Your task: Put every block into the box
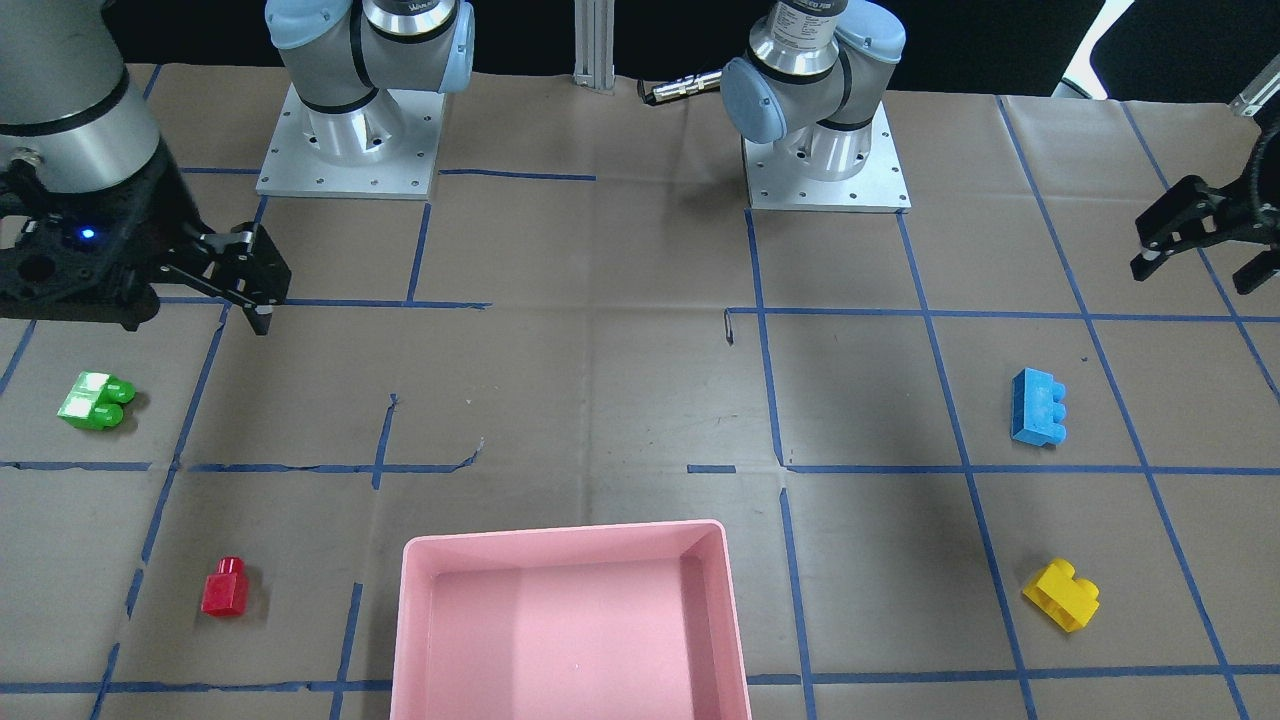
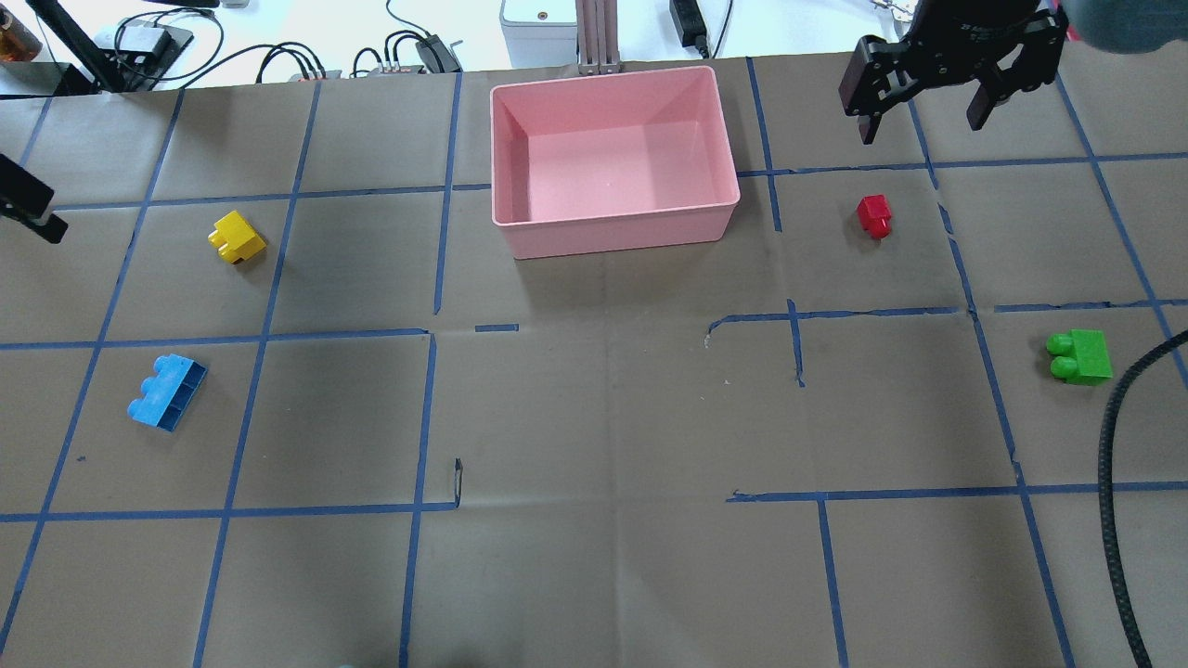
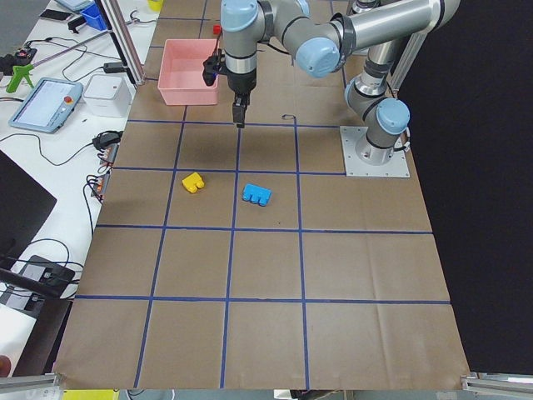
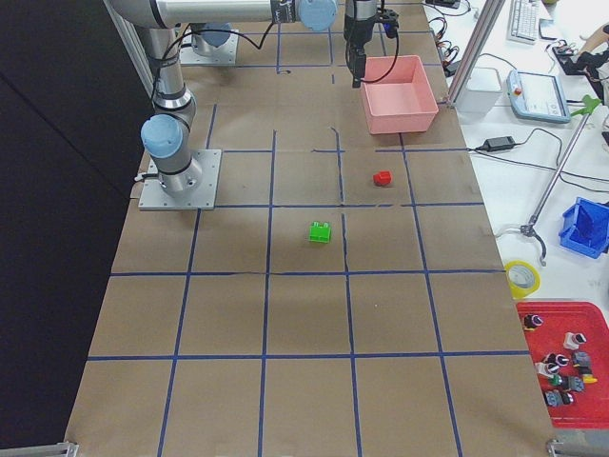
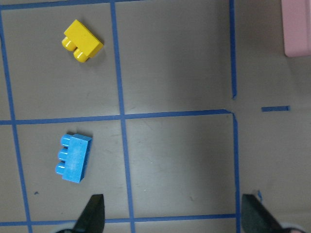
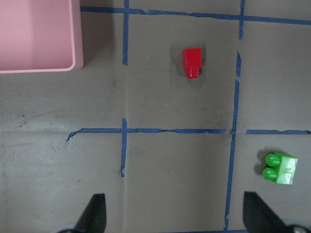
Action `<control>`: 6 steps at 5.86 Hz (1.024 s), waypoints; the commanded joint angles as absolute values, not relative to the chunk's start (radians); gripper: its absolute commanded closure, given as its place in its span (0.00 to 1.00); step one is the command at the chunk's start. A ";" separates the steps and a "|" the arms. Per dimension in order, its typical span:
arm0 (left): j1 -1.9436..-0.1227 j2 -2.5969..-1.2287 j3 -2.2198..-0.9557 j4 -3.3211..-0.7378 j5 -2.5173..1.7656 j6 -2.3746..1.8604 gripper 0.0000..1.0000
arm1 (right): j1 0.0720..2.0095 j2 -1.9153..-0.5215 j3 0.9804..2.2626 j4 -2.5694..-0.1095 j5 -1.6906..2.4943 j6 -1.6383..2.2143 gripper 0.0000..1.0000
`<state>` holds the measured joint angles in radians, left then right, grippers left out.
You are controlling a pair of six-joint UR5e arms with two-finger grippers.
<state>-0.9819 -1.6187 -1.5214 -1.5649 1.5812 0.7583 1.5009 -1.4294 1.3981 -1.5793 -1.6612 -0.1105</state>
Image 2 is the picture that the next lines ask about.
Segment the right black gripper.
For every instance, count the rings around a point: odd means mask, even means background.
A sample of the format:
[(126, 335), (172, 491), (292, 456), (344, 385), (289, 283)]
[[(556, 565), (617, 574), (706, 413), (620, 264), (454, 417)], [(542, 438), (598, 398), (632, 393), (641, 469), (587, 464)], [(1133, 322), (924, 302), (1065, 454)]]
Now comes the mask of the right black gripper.
[(1015, 92), (1053, 84), (1066, 30), (1064, 11), (1037, 1), (921, 1), (899, 40), (859, 40), (838, 89), (845, 115), (857, 116), (870, 145), (905, 94), (977, 81), (966, 119), (980, 131)]

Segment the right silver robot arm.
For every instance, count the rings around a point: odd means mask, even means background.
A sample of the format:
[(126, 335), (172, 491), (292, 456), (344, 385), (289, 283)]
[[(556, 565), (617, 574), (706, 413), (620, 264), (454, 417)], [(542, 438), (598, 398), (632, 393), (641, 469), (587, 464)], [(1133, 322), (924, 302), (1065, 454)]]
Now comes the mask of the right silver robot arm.
[(1094, 49), (1154, 52), (1184, 40), (1184, 1), (921, 1), (903, 38), (864, 34), (838, 88), (872, 144), (881, 118), (921, 92), (977, 82), (963, 116), (979, 131), (1017, 93), (1053, 84), (1073, 32)]

